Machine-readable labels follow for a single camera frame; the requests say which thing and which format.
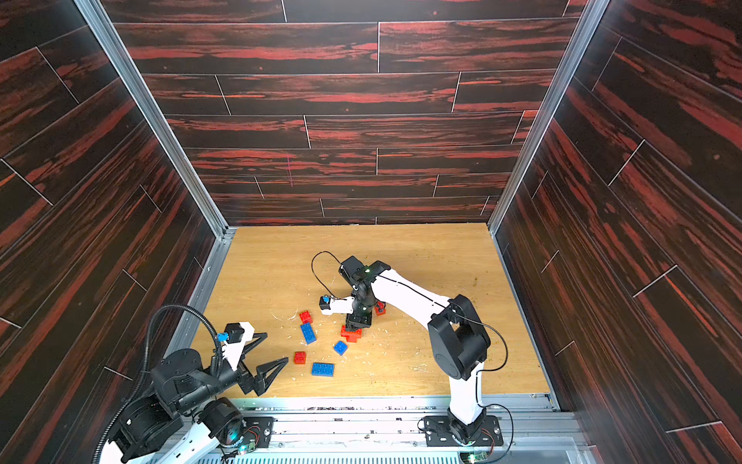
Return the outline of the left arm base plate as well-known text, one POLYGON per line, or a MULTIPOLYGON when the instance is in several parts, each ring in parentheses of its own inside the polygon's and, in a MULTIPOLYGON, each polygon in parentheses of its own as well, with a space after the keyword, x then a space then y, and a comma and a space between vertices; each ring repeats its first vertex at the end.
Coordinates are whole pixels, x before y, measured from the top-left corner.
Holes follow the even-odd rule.
POLYGON ((267 449, 274 432, 273 417, 244 417, 245 433, 239 445, 239 454, 250 454, 255 450, 267 449))

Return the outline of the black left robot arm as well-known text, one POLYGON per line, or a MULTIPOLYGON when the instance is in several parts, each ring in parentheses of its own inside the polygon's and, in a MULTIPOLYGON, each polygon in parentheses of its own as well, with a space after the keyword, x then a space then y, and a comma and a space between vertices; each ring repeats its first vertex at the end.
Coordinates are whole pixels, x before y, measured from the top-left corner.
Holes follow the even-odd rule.
POLYGON ((267 339, 247 322, 214 333, 216 349, 208 367, 192 348, 177 350, 149 371, 150 384, 130 400, 104 433, 98 463, 143 463, 179 430, 185 431, 160 458, 193 463, 213 450, 222 460, 268 445, 270 421, 247 419, 224 392, 234 386, 262 396, 288 365, 281 358, 249 370, 245 356, 267 339))

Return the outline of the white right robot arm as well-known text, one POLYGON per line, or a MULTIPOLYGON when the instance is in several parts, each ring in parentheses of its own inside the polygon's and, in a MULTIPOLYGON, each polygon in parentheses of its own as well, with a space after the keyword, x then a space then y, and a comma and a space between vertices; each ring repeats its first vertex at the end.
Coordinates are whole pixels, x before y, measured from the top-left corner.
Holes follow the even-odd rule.
POLYGON ((477 378, 491 340, 471 301, 425 290, 381 261, 365 266, 351 256, 341 263, 339 274, 352 292, 331 301, 330 310, 347 313, 347 331, 370 327, 380 303, 396 307, 428 331, 433 358, 449 377, 449 433, 462 444, 473 441, 486 418, 477 378))

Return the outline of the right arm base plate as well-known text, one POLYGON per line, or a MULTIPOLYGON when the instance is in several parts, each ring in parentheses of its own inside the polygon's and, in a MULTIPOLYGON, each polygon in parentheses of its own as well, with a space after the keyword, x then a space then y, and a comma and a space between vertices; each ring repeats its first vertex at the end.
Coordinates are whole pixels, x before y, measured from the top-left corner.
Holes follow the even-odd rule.
POLYGON ((425 416, 417 423, 427 447, 501 447, 504 444, 499 420, 481 416, 464 425, 452 415, 425 416))

